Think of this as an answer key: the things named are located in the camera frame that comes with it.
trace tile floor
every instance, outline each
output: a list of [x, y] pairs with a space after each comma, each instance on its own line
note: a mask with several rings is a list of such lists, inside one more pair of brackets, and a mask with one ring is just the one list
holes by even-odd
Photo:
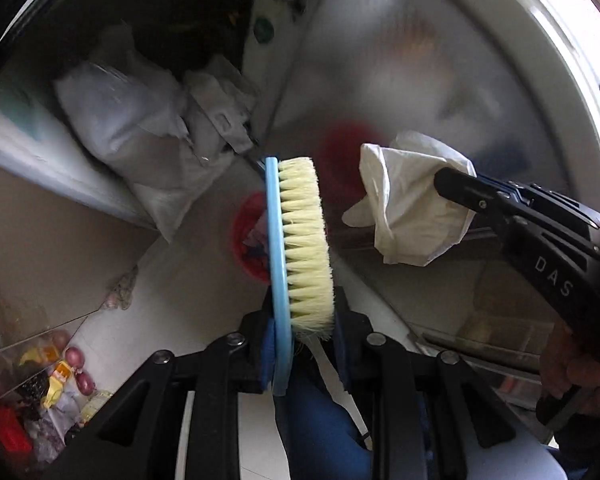
[[[238, 160], [193, 205], [173, 243], [160, 239], [144, 255], [130, 308], [97, 312], [78, 330], [74, 343], [85, 352], [98, 388], [114, 392], [157, 349], [176, 355], [202, 350], [260, 307], [266, 288], [234, 260], [230, 230], [240, 204], [261, 188], [260, 177]], [[337, 256], [332, 263], [352, 308], [365, 312], [376, 330], [408, 344], [400, 318]], [[335, 400], [359, 420], [334, 370], [318, 361]], [[241, 394], [238, 402], [243, 480], [288, 479], [270, 394]]]

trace yellow bristles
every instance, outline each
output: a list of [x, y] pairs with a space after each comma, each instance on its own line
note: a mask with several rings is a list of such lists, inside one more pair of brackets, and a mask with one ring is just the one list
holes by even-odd
[[310, 158], [278, 163], [291, 326], [301, 338], [333, 328], [333, 279], [318, 179]]

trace white cloth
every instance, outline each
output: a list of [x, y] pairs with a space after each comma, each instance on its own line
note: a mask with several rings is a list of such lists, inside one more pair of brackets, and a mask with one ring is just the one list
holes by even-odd
[[436, 192], [433, 177], [447, 166], [475, 176], [464, 155], [417, 132], [398, 134], [389, 148], [363, 144], [360, 175], [366, 198], [342, 221], [351, 227], [375, 225], [374, 245], [386, 264], [427, 265], [462, 240], [474, 217]]

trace blue brush handle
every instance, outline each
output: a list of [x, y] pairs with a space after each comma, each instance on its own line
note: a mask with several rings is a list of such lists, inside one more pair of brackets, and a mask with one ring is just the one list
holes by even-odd
[[276, 325], [276, 367], [272, 389], [275, 396], [286, 394], [294, 358], [294, 338], [291, 333], [291, 312], [286, 283], [285, 235], [282, 231], [282, 206], [280, 204], [280, 178], [278, 160], [265, 159], [267, 185], [267, 230], [269, 234], [269, 271], [273, 295], [273, 316]]

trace white lettering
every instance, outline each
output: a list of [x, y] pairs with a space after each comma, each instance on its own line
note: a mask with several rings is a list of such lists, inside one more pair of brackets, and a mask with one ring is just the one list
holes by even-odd
[[566, 298], [573, 288], [573, 283], [566, 281], [562, 284], [562, 288], [560, 289], [560, 293]]
[[546, 260], [542, 256], [538, 256], [538, 261], [536, 261], [536, 270], [538, 272], [542, 272], [546, 267]]
[[554, 272], [549, 274], [547, 279], [555, 285], [555, 282], [558, 280], [558, 270], [556, 269]]

